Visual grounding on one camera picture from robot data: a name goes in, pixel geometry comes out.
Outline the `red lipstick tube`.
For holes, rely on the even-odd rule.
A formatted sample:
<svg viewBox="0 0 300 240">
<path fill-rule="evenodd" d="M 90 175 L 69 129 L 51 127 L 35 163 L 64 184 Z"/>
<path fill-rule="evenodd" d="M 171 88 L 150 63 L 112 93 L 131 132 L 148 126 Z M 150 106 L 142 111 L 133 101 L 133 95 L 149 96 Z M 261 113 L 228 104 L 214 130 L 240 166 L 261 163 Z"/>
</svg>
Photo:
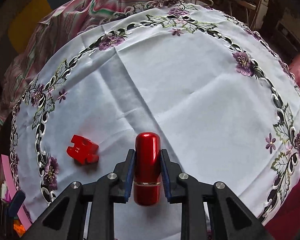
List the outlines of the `red lipstick tube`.
<svg viewBox="0 0 300 240">
<path fill-rule="evenodd" d="M 140 133 L 135 140 L 134 201 L 141 206 L 157 204 L 160 198 L 160 138 L 152 132 Z"/>
</svg>

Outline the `white embroidered floral tablecloth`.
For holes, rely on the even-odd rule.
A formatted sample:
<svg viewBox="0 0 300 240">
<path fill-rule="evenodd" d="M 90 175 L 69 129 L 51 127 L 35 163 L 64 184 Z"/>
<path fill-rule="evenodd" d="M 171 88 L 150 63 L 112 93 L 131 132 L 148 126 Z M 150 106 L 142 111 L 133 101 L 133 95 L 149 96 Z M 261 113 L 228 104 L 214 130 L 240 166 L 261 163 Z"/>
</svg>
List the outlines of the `white embroidered floral tablecloth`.
<svg viewBox="0 0 300 240">
<path fill-rule="evenodd" d="M 227 14 L 180 0 L 121 16 L 67 42 L 25 86 L 11 120 L 11 170 L 33 224 L 72 182 L 124 162 L 140 133 L 198 181 L 224 182 L 273 239 L 300 180 L 300 87 L 263 38 Z M 98 144 L 81 165 L 73 135 Z M 181 204 L 162 176 L 157 204 L 114 204 L 114 239 L 181 239 Z"/>
</svg>

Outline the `pink striped bedsheet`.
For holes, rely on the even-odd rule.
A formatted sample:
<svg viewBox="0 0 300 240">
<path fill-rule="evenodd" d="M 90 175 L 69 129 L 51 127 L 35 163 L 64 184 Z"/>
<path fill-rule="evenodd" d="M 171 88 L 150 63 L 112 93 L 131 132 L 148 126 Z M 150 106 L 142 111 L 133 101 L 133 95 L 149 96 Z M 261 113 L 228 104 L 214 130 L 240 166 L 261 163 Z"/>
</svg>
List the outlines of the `pink striped bedsheet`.
<svg viewBox="0 0 300 240">
<path fill-rule="evenodd" d="M 44 64 L 71 39 L 101 24 L 160 7 L 166 0 L 70 0 L 49 9 L 30 30 L 26 48 L 9 59 L 2 83 L 0 130 L 25 86 Z"/>
</svg>

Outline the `red puzzle piece block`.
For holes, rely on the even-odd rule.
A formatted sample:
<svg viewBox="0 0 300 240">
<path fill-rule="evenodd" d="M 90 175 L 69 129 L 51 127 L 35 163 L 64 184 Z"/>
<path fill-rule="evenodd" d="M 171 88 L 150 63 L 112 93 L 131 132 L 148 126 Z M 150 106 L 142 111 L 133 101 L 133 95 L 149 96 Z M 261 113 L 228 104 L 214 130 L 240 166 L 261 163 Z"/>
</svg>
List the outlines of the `red puzzle piece block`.
<svg viewBox="0 0 300 240">
<path fill-rule="evenodd" d="M 81 165 L 97 163 L 99 161 L 98 144 L 80 135 L 73 135 L 71 139 L 73 146 L 68 146 L 68 156 Z"/>
</svg>

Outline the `pink cardboard box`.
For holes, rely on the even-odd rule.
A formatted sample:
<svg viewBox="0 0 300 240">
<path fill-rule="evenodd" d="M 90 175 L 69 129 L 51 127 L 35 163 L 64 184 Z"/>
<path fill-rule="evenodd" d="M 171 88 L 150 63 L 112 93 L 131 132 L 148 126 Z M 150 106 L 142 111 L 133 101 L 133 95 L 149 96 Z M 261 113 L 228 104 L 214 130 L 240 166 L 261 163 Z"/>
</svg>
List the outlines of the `pink cardboard box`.
<svg viewBox="0 0 300 240">
<path fill-rule="evenodd" d="M 10 169 L 9 157 L 7 155 L 1 155 L 1 164 L 10 197 L 13 198 L 17 189 L 15 188 L 12 172 Z M 18 211 L 18 218 L 21 224 L 24 226 L 25 230 L 28 230 L 32 223 L 28 219 L 26 212 L 22 207 Z"/>
</svg>

